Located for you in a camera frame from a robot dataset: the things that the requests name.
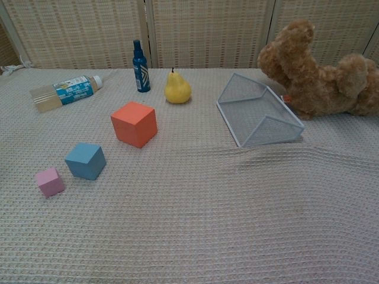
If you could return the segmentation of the blue cube block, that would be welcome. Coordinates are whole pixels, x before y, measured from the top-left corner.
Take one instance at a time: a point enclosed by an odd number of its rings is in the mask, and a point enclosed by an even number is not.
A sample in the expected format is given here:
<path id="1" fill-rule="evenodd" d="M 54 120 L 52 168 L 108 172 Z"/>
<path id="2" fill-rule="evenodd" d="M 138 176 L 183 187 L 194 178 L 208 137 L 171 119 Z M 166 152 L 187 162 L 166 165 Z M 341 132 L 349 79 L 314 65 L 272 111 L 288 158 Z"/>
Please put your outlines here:
<path id="1" fill-rule="evenodd" d="M 96 180 L 107 163 L 101 146 L 89 143 L 78 143 L 65 162 L 74 177 L 87 180 Z"/>

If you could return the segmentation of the pink cube block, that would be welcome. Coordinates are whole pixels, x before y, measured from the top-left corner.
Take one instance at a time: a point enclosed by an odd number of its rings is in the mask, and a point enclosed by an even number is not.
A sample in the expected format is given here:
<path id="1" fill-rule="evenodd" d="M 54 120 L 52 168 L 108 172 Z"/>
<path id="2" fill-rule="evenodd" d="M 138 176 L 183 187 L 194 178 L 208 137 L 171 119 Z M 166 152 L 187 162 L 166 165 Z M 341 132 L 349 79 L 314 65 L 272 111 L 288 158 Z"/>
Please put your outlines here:
<path id="1" fill-rule="evenodd" d="M 35 179 L 45 198 L 49 198 L 65 190 L 63 179 L 55 167 L 36 173 Z"/>

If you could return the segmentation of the red cube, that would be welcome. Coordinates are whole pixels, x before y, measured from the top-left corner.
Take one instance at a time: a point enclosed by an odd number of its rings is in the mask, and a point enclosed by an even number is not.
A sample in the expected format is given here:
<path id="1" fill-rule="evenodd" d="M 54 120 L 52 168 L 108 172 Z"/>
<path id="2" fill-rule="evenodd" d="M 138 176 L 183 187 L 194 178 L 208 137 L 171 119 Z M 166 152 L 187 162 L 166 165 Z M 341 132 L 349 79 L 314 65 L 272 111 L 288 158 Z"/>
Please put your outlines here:
<path id="1" fill-rule="evenodd" d="M 111 114 L 116 137 L 127 144 L 142 148 L 158 133 L 155 109 L 130 101 Z"/>

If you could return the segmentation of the beige waffle tablecloth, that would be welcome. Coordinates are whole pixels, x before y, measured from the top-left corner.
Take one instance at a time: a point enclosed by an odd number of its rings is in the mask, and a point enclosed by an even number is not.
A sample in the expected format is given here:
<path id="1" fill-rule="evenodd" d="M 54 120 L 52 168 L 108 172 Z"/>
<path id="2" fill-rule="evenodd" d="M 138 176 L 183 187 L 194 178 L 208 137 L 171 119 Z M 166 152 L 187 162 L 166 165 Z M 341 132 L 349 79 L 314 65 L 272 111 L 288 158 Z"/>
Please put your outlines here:
<path id="1" fill-rule="evenodd" d="M 240 148 L 216 106 L 231 69 L 182 69 L 192 101 L 172 105 L 168 71 L 136 90 L 131 69 L 21 69 L 0 76 L 0 284 L 379 284 L 379 117 L 305 122 L 292 143 Z M 30 90 L 99 76 L 92 96 L 39 112 Z M 155 109 L 142 148 L 111 114 Z M 100 145 L 96 180 L 65 157 Z M 35 174 L 65 190 L 45 198 Z"/>

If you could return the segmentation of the dark blue spray bottle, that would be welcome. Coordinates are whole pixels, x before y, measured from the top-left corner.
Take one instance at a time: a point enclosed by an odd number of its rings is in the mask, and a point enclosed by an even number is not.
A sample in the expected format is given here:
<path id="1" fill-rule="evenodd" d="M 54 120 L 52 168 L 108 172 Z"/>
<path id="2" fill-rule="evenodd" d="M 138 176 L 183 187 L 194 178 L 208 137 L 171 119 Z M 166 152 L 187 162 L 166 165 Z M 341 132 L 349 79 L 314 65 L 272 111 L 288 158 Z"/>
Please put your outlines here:
<path id="1" fill-rule="evenodd" d="M 134 45 L 133 69 L 134 69 L 137 91 L 148 92 L 150 91 L 150 81 L 149 81 L 147 59 L 143 54 L 140 40 L 134 40 L 133 45 Z"/>

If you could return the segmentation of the woven folding screen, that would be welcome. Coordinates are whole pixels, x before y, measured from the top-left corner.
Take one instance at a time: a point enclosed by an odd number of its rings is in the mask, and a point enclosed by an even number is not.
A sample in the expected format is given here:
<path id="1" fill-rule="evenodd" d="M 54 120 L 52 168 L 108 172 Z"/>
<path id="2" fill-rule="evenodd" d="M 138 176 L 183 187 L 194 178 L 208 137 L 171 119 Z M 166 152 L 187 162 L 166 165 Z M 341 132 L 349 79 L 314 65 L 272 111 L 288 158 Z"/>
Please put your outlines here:
<path id="1" fill-rule="evenodd" d="M 151 67 L 254 68 L 294 20 L 315 26 L 321 64 L 349 53 L 379 63 L 379 0 L 0 0 L 0 27 L 36 68 L 130 68 L 133 40 Z"/>

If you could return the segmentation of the clear bottle with blue label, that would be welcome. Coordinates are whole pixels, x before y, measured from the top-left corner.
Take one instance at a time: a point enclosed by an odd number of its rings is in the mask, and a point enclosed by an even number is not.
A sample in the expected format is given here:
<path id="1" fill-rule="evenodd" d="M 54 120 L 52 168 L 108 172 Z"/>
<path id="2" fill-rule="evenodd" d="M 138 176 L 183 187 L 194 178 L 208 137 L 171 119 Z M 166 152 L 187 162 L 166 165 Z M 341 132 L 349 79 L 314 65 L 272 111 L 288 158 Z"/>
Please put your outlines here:
<path id="1" fill-rule="evenodd" d="M 79 76 L 52 85 L 30 90 L 39 112 L 47 112 L 83 98 L 92 96 L 103 87 L 102 79 L 95 76 Z"/>

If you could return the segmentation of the brown plush teddy bear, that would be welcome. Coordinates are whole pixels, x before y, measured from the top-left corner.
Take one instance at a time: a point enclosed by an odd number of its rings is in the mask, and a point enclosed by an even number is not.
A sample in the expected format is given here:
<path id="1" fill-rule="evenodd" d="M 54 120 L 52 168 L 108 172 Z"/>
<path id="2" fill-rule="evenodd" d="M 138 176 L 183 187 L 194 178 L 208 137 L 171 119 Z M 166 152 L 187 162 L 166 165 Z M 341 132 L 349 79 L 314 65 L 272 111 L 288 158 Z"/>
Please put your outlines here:
<path id="1" fill-rule="evenodd" d="M 379 67 L 358 53 L 344 56 L 335 66 L 319 65 L 309 45 L 311 21 L 294 20 L 258 56 L 258 67 L 282 85 L 289 104 L 303 120 L 347 112 L 379 116 Z"/>

